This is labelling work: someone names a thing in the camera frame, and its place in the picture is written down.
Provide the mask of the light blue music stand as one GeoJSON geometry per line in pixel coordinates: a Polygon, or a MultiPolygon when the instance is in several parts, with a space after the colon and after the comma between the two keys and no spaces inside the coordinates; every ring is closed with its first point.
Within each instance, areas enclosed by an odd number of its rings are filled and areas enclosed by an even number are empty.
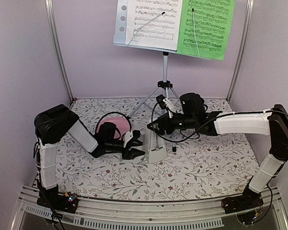
{"type": "Polygon", "coordinates": [[[168,79],[168,57],[170,54],[177,54],[187,57],[187,66],[195,65],[193,77],[198,79],[197,88],[200,92],[211,93],[215,96],[224,94],[226,85],[233,72],[234,55],[231,50],[226,48],[224,60],[203,59],[188,55],[181,55],[173,50],[166,50],[152,47],[128,46],[125,44],[127,26],[127,6],[129,0],[120,0],[117,4],[116,27],[113,43],[117,46],[141,48],[159,51],[163,58],[162,80],[158,82],[156,90],[161,89],[165,95],[174,94],[172,83],[168,79]]]}

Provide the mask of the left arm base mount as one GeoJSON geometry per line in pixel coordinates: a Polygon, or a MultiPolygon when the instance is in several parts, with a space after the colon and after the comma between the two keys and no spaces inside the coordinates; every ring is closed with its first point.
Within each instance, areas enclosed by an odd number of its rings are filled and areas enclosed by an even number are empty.
{"type": "Polygon", "coordinates": [[[53,210],[64,211],[72,214],[76,213],[79,202],[77,194],[71,192],[60,194],[58,186],[47,190],[38,184],[38,188],[38,205],[48,207],[53,210]]]}

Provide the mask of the aluminium frame post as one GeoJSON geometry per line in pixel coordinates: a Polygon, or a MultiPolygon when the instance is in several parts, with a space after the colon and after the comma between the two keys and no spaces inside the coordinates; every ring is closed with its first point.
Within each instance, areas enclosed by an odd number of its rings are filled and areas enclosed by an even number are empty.
{"type": "Polygon", "coordinates": [[[231,80],[230,87],[229,87],[227,97],[226,97],[226,100],[228,103],[230,103],[232,101],[234,91],[235,91],[235,88],[236,88],[237,83],[238,83],[238,78],[239,78],[239,74],[240,74],[240,69],[242,67],[243,56],[245,53],[247,38],[249,35],[249,29],[250,29],[250,25],[251,25],[251,21],[252,21],[253,7],[254,7],[254,0],[247,0],[238,56],[236,59],[232,80],[231,80]]]}
{"type": "Polygon", "coordinates": [[[53,9],[53,1],[44,0],[44,2],[45,2],[45,7],[46,7],[46,14],[48,18],[50,33],[51,33],[51,37],[53,40],[54,50],[56,53],[56,57],[57,57],[57,61],[58,61],[58,65],[59,65],[59,69],[61,73],[61,78],[62,78],[63,85],[64,85],[65,91],[69,99],[69,103],[72,104],[74,100],[74,96],[72,93],[67,71],[64,65],[62,51],[60,48],[59,36],[58,36],[58,31],[57,31],[56,21],[55,21],[55,14],[54,14],[54,9],[53,9]]]}

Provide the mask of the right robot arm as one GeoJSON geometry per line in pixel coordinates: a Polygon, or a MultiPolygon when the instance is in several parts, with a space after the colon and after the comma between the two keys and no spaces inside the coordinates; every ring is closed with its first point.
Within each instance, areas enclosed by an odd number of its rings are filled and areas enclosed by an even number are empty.
{"type": "Polygon", "coordinates": [[[180,97],[183,112],[178,113],[170,99],[159,95],[156,100],[167,113],[152,120],[147,127],[161,138],[175,130],[186,129],[194,129],[195,133],[206,136],[242,133],[270,137],[268,156],[239,197],[238,203],[243,209],[249,209],[256,203],[257,195],[288,161],[288,114],[281,104],[254,112],[207,112],[207,106],[200,95],[186,93],[180,97]]]}

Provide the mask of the white metronome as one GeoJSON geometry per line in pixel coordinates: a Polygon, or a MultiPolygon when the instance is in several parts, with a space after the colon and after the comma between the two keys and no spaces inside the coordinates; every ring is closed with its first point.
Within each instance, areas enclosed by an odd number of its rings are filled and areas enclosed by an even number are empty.
{"type": "Polygon", "coordinates": [[[149,163],[156,163],[167,158],[165,141],[150,129],[145,132],[143,149],[149,163]]]}

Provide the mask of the pink plastic plate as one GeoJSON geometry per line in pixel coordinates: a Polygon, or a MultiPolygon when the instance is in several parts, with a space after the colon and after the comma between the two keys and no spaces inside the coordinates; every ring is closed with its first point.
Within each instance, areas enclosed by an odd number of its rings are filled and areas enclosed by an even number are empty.
{"type": "Polygon", "coordinates": [[[114,138],[118,138],[120,137],[121,140],[123,140],[124,134],[128,131],[130,131],[131,129],[131,124],[130,122],[123,117],[109,117],[109,118],[104,118],[102,119],[102,121],[99,123],[99,125],[96,128],[96,132],[98,133],[100,130],[100,126],[102,124],[104,124],[105,122],[109,122],[109,123],[113,123],[116,125],[116,128],[118,129],[118,131],[115,131],[115,135],[114,138]]]}

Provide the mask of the right aluminium frame post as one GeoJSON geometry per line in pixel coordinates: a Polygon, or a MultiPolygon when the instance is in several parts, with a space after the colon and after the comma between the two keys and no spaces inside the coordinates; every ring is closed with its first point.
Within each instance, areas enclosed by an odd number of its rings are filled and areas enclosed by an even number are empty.
{"type": "Polygon", "coordinates": [[[247,38],[249,35],[249,29],[250,29],[250,25],[251,25],[251,21],[252,21],[253,7],[254,7],[254,0],[247,0],[238,56],[236,59],[232,80],[231,80],[230,87],[229,87],[227,97],[226,97],[226,100],[228,103],[230,103],[232,101],[234,91],[235,91],[235,88],[236,88],[237,83],[238,83],[238,78],[239,78],[239,74],[240,74],[240,69],[242,67],[243,56],[245,53],[247,38]]]}

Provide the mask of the green sheet music page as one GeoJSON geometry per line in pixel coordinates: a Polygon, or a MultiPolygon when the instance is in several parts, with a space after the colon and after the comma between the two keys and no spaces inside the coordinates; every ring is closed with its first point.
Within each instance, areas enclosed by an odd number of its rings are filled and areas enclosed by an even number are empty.
{"type": "Polygon", "coordinates": [[[177,53],[224,60],[235,5],[234,0],[184,0],[177,53]]]}

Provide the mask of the front aluminium rail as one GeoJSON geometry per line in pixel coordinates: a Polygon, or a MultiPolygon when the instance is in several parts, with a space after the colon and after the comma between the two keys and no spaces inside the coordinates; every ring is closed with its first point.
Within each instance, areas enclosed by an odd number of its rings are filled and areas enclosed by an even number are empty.
{"type": "Polygon", "coordinates": [[[262,192],[257,222],[241,223],[252,209],[226,213],[220,197],[188,201],[137,202],[80,197],[74,214],[61,212],[55,228],[66,230],[288,230],[277,188],[262,192]]]}

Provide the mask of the white sheet music page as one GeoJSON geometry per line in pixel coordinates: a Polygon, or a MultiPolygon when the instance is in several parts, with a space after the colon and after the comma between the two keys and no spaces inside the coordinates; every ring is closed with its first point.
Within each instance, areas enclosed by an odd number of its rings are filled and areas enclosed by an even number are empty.
{"type": "Polygon", "coordinates": [[[130,0],[125,44],[177,50],[181,0],[130,0]]]}

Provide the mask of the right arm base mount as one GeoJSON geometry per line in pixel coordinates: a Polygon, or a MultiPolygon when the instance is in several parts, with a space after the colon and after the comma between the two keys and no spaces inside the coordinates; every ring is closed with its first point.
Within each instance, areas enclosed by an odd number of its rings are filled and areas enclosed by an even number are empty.
{"type": "Polygon", "coordinates": [[[222,199],[221,206],[226,214],[259,207],[264,204],[263,199],[261,198],[261,193],[253,192],[249,188],[251,179],[245,186],[241,195],[233,197],[228,196],[222,199]]]}

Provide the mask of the left aluminium frame post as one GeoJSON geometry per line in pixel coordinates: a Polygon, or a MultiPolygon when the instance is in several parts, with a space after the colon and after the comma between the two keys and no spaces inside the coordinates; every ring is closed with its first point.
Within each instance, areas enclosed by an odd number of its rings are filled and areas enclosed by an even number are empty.
{"type": "Polygon", "coordinates": [[[58,31],[57,31],[56,21],[55,21],[55,14],[54,14],[54,9],[53,9],[53,1],[44,0],[44,2],[45,2],[45,7],[46,7],[46,14],[48,18],[50,33],[51,33],[51,37],[53,40],[54,50],[56,53],[56,57],[57,57],[57,61],[58,61],[58,65],[59,65],[59,69],[61,73],[61,78],[62,78],[63,85],[64,85],[65,91],[69,99],[69,103],[72,104],[74,100],[74,96],[72,93],[67,71],[64,65],[62,51],[60,48],[59,36],[58,36],[58,31]]]}

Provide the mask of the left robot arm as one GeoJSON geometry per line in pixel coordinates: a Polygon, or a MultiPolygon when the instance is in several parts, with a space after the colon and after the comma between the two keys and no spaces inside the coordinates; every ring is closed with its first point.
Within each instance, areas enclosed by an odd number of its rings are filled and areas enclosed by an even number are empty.
{"type": "MultiPolygon", "coordinates": [[[[82,123],[79,116],[63,104],[50,108],[35,117],[35,132],[37,137],[35,157],[38,172],[37,185],[43,193],[43,200],[51,207],[57,208],[62,203],[58,194],[60,187],[57,184],[56,154],[60,141],[65,136],[72,138],[73,143],[80,146],[91,157],[97,159],[106,154],[120,153],[123,160],[132,160],[145,154],[138,149],[142,145],[139,141],[140,132],[132,130],[115,137],[119,132],[117,126],[111,122],[105,122],[99,131],[92,134],[82,123]]],[[[72,185],[72,190],[81,195],[89,197],[102,197],[113,199],[117,196],[121,199],[129,199],[129,196],[137,194],[140,189],[148,187],[140,175],[132,175],[128,185],[123,183],[127,179],[129,168],[109,169],[98,166],[81,171],[71,161],[73,179],[71,182],[88,180],[87,188],[80,185],[72,185]]]]}

